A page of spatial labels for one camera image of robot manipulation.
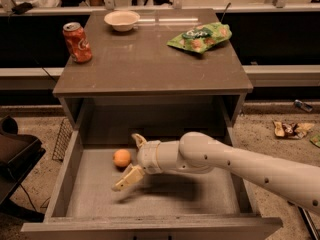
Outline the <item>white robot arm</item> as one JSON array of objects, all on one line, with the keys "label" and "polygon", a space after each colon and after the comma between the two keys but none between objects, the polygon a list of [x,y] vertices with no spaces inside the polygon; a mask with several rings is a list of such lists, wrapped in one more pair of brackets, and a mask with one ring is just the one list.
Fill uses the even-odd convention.
[{"label": "white robot arm", "polygon": [[228,146],[200,132],[188,132],[177,141],[148,141],[139,134],[137,163],[130,164],[114,183],[122,191],[147,174],[167,171],[206,173],[221,168],[287,201],[320,214],[320,168]]}]

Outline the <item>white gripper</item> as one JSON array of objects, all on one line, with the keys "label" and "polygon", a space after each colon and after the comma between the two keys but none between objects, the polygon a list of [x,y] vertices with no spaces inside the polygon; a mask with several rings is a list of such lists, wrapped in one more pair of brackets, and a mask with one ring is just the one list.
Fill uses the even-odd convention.
[{"label": "white gripper", "polygon": [[162,172],[157,161],[157,149],[160,141],[148,141],[140,134],[131,135],[138,148],[137,161],[139,165],[129,164],[121,177],[113,184],[112,190],[122,191],[141,181],[147,174],[160,174]]}]

